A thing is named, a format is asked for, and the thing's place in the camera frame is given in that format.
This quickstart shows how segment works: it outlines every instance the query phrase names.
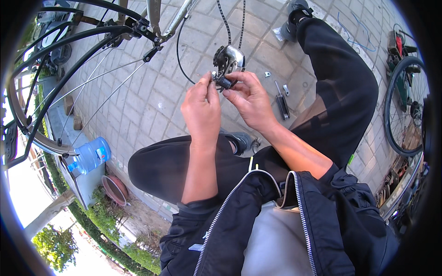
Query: black jacket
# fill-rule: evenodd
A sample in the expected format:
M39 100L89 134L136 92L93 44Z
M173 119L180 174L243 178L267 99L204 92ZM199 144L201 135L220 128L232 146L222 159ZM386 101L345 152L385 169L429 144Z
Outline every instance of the black jacket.
M252 170L223 201L179 204L160 241L161 275L240 275L261 205L276 200L300 209L314 275L377 275L397 249L367 184L333 167L320 180L289 172L284 197L273 177Z

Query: hand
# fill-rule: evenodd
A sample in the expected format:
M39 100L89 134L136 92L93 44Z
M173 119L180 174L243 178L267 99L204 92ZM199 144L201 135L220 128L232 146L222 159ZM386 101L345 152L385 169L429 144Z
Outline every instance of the hand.
M269 96L254 73L232 72L226 77L242 82L224 90L223 95L238 109L249 127L262 133L278 125Z
M221 106L215 83L206 73L189 88L181 112L192 137L191 147L215 149L221 127Z

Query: zipper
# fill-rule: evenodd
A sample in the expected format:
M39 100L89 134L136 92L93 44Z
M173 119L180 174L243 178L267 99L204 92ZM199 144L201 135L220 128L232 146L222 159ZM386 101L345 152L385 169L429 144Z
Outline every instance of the zipper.
M276 190L278 191L279 197L282 196L281 195L281 191L279 190L279 186L276 183L276 180L273 178L273 176L270 173L268 173L268 172L266 172L264 170L258 170L258 169L251 170L248 173L246 173L246 175L241 179L241 181L230 191L229 195L225 198L225 200L224 200L223 204L221 205L220 209L218 210L215 218L213 219L212 223L210 224L209 230L207 231L207 234L206 234L206 238L204 239L204 243L202 245L202 251L199 253L198 262L196 263L195 271L194 271L194 274L193 274L194 276L196 276L196 274L198 273L198 269L199 269L199 266L201 264L201 260L202 260L203 254L204 254L204 250L206 249L207 242L209 241L210 234L212 233L213 227L215 226L215 223L217 222L219 216L221 215L222 211L224 210L225 205L227 204L227 201L232 197L233 193L238 189L238 187L244 182L246 177L248 175L250 175L251 173L253 173L253 172L261 172L261 173L265 173L268 176L270 176L270 178L273 180L273 183L275 184Z
M296 198L298 199L298 208L299 208L299 213L301 215L302 229L304 230L305 243L307 245L307 253L309 255L310 266L312 268L313 275L317 276L318 274L316 272L315 261L313 260L312 245L310 244L309 231L307 230L307 223L305 222L304 209L302 207L302 202L301 202L301 194L299 192L298 177L297 177L296 173L292 170L287 175L286 191L287 191L287 184L289 181L290 174L293 174L293 176L294 176ZM284 202L286 201L286 194L287 193L284 193Z

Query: sneaker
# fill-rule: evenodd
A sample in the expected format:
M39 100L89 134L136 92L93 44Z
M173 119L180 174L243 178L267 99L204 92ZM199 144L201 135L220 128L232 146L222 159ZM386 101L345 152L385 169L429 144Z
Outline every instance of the sneaker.
M251 149L252 139L250 138L250 135L245 132L228 132L227 130L221 128L220 134L224 135L227 140L232 142L232 144L235 146L236 151L233 153L234 155L239 156L245 151Z
M281 27L281 35L288 41L296 42L297 24L301 18L312 18L313 10L309 8L305 0L291 0L287 6L287 11L289 13L289 19Z

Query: blue water bottle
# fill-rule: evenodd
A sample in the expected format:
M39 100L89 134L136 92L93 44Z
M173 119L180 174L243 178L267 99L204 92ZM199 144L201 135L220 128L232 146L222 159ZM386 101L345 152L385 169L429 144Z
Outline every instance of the blue water bottle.
M85 143L76 148L75 152L79 155L73 157L74 162L68 165L68 170L78 169L82 174L88 174L111 157L111 148L103 137Z

